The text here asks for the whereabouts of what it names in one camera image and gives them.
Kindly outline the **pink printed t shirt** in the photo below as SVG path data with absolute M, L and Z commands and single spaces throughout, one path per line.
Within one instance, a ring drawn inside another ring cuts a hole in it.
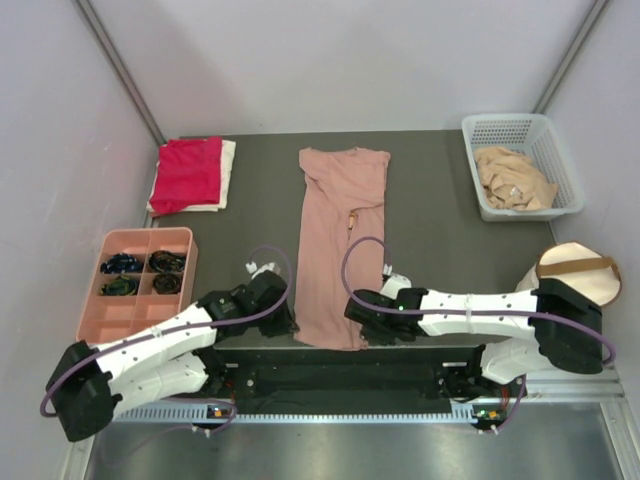
M 329 350 L 367 347 L 361 326 L 344 316 L 349 295 L 342 284 L 341 265 L 354 241 L 384 238 L 390 159 L 385 151 L 360 147 L 299 152 L 306 191 L 294 301 L 297 341 Z

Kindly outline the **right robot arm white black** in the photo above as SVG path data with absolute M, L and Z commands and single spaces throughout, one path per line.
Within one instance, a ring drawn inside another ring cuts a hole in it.
M 380 291 L 358 289 L 348 296 L 344 315 L 360 324 L 371 343 L 453 334 L 496 337 L 476 347 L 466 367 L 444 376 L 443 391 L 451 397 L 487 396 L 543 370 L 594 375 L 606 363 L 601 308 L 557 279 L 512 293 L 453 294 L 392 275 Z

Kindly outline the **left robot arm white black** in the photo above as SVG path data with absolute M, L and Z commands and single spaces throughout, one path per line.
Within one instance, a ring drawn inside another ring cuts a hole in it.
M 123 413 L 167 397 L 226 387 L 213 346 L 226 327 L 280 325 L 290 287 L 263 270 L 247 284 L 211 291 L 168 320 L 121 340 L 69 345 L 45 386 L 44 417 L 59 421 L 70 442 L 85 440 Z

